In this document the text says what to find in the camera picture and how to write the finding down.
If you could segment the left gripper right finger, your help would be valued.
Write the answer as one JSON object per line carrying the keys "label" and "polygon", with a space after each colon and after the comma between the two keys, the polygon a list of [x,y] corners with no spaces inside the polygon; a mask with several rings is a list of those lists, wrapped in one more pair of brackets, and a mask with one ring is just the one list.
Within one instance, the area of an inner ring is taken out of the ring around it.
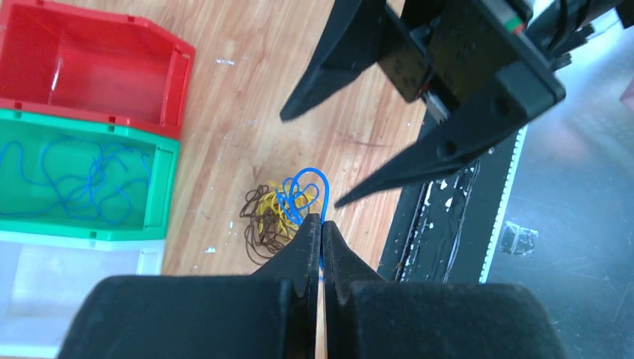
{"label": "left gripper right finger", "polygon": [[541,302],[514,284],[384,280],[321,229],[329,358],[564,358]]}

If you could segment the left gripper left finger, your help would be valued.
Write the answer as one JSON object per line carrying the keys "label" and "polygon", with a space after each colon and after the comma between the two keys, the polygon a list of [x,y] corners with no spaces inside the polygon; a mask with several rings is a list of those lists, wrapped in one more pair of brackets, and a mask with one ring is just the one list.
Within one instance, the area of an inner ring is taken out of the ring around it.
{"label": "left gripper left finger", "polygon": [[113,276],[84,300],[60,358],[313,358],[321,220],[249,275]]}

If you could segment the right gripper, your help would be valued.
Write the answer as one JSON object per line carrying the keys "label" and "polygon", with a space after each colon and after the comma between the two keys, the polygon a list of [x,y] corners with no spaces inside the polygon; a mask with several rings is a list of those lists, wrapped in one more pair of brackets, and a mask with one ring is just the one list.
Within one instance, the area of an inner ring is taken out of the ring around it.
{"label": "right gripper", "polygon": [[[310,62],[280,111],[294,120],[375,62],[406,102],[449,119],[357,184],[341,208],[371,194],[454,174],[561,102],[566,92],[529,35],[532,1],[336,0]],[[512,85],[492,84],[512,69]]]}

